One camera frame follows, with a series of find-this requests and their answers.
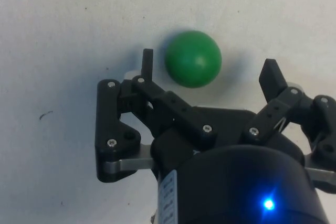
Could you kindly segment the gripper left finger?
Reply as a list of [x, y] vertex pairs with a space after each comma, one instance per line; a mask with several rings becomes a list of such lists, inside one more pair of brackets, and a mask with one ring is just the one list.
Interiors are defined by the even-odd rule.
[[153, 50], [145, 49], [141, 73], [97, 85], [97, 178], [113, 183], [150, 169], [157, 179], [214, 146], [215, 127], [195, 107], [152, 80]]

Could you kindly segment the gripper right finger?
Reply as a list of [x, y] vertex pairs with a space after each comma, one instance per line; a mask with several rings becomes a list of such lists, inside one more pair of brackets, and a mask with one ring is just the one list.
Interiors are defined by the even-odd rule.
[[261, 146], [279, 143], [289, 123], [300, 125], [311, 149], [301, 159], [310, 179], [315, 188], [335, 194], [335, 99], [310, 98], [288, 85], [274, 59], [265, 60], [259, 84], [267, 104], [246, 124], [241, 141]]

